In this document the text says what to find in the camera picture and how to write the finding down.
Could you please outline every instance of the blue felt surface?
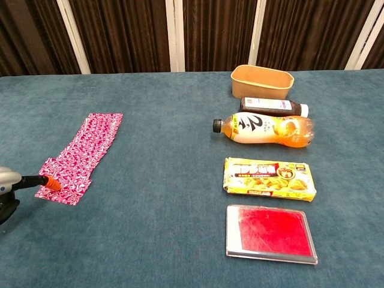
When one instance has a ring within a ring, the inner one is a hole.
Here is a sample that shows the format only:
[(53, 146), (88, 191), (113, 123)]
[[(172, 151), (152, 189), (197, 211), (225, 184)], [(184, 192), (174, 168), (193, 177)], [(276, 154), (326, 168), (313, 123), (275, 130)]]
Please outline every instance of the blue felt surface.
[[(0, 79), (0, 164), (36, 174), (91, 112), (122, 112), (77, 206), (17, 192), (0, 226), (0, 287), (384, 287), (384, 70), (292, 73), (316, 136), (305, 149), (212, 133), (239, 108), (230, 73)], [(228, 195), (225, 157), (306, 162), (317, 196)], [(226, 207), (305, 211), (317, 266), (227, 257)]]

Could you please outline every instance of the white label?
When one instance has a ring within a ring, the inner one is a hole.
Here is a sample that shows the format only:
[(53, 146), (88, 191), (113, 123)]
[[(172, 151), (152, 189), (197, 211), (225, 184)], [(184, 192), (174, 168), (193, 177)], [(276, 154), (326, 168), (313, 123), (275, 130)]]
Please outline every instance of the white label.
[(292, 110), (292, 105), (288, 100), (248, 98), (244, 99), (245, 107)]
[(235, 116), (238, 129), (234, 135), (234, 141), (239, 143), (269, 143), (276, 139), (273, 117), (249, 112), (239, 112)]

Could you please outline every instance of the curtain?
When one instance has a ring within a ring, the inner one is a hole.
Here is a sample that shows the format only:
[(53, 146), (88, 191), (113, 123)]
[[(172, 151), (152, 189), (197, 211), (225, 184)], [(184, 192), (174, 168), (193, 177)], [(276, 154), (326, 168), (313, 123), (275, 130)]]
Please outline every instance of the curtain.
[(384, 68), (384, 26), (380, 30), (362, 69)]
[(0, 1), (0, 76), (79, 74), (56, 1)]
[(257, 1), (183, 0), (186, 71), (248, 63)]
[(164, 0), (70, 0), (92, 73), (170, 71)]
[(257, 65), (344, 69), (374, 0), (269, 0)]

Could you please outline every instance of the pink fabric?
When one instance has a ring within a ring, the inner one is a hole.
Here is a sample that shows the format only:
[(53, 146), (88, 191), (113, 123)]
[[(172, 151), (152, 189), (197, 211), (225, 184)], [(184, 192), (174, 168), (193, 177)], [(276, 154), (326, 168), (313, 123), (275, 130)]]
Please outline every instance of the pink fabric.
[(69, 145), (57, 158), (48, 158), (39, 174), (50, 175), (60, 191), (40, 187), (35, 197), (76, 205), (92, 180), (90, 176), (112, 144), (122, 120), (121, 113), (91, 113)]

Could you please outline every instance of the plastic bottle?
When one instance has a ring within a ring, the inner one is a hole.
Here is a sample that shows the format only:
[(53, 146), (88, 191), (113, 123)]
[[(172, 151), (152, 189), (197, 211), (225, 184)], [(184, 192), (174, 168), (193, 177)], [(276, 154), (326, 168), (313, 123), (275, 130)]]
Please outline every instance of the plastic bottle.
[(239, 143), (279, 143), (301, 148), (311, 143), (313, 126), (311, 119), (301, 116), (273, 117), (239, 112), (225, 121), (215, 119), (212, 128)]
[(298, 104), (290, 100), (275, 100), (245, 97), (241, 99), (240, 112), (251, 112), (269, 116), (302, 116), (308, 117), (306, 104)]

